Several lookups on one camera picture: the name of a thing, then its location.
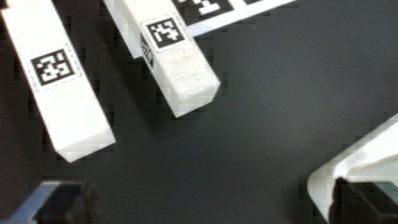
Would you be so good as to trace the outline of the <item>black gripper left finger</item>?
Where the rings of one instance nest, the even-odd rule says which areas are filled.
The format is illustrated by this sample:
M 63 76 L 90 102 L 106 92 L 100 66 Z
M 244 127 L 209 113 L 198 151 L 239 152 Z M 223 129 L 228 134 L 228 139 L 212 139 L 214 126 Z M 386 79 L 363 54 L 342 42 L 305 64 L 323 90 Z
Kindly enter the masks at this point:
M 92 184 L 83 181 L 42 181 L 0 224 L 97 224 Z

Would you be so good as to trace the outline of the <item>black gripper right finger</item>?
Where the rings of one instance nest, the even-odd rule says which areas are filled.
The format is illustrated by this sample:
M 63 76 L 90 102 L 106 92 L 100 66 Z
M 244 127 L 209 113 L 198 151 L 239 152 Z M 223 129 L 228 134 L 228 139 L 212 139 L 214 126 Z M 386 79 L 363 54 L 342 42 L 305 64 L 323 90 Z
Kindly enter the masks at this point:
M 328 223 L 398 224 L 398 186 L 388 181 L 335 180 Z

